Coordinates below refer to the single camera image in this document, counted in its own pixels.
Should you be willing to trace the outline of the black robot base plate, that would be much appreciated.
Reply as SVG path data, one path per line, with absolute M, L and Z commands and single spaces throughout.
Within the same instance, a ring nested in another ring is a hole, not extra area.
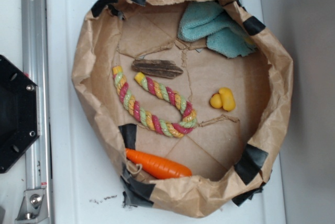
M 1 56 L 1 173 L 39 137 L 37 85 Z

